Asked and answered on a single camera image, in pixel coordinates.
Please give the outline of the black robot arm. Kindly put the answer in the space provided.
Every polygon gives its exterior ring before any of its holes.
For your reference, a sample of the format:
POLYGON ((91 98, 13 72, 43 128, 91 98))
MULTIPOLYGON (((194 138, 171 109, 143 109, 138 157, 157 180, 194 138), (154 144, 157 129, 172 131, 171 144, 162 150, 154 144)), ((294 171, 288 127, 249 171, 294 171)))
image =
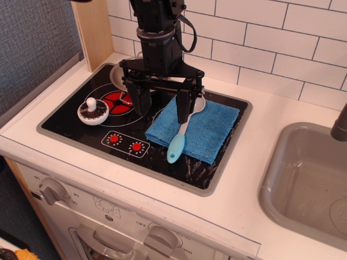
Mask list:
POLYGON ((136 30, 143 57, 123 60, 123 84, 136 113, 145 115, 151 108, 151 90, 176 94, 178 122, 184 124, 197 98, 203 95, 204 72, 183 61, 183 53, 192 52, 182 43, 181 23, 192 24, 181 14, 184 1, 131 1, 138 21, 136 30))

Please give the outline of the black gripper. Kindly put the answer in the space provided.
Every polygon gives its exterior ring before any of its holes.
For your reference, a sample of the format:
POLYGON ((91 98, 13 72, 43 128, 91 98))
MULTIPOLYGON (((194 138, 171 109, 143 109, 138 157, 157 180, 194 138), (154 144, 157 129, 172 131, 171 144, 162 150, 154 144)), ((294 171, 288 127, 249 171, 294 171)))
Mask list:
POLYGON ((143 56, 123 60, 123 84, 138 115, 151 108, 152 90, 175 93, 180 125, 188 121, 196 98, 203 95, 204 72, 183 61, 183 53, 192 52, 197 43, 194 35, 190 48, 185 48, 181 34, 139 34, 143 56))

